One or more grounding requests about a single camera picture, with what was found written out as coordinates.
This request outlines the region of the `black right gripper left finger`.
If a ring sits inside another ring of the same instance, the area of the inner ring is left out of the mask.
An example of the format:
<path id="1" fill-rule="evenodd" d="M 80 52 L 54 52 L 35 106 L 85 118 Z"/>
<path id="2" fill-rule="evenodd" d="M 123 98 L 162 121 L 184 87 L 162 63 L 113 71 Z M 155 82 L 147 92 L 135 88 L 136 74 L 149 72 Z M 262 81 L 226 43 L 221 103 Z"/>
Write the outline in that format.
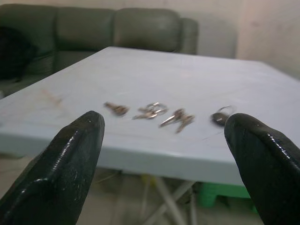
<path id="1" fill-rule="evenodd" d="M 74 225 L 97 167 L 105 133 L 89 111 L 62 128 L 0 200 L 3 225 Z"/>

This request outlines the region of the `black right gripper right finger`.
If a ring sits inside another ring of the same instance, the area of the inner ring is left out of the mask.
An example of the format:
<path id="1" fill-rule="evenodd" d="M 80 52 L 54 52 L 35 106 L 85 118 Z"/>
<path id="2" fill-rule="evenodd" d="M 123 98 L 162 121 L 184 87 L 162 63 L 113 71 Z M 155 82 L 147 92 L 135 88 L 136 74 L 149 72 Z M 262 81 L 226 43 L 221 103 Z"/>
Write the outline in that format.
<path id="1" fill-rule="evenodd" d="M 224 135 L 256 210 L 265 225 L 300 223 L 300 149 L 253 116 L 236 113 Z"/>

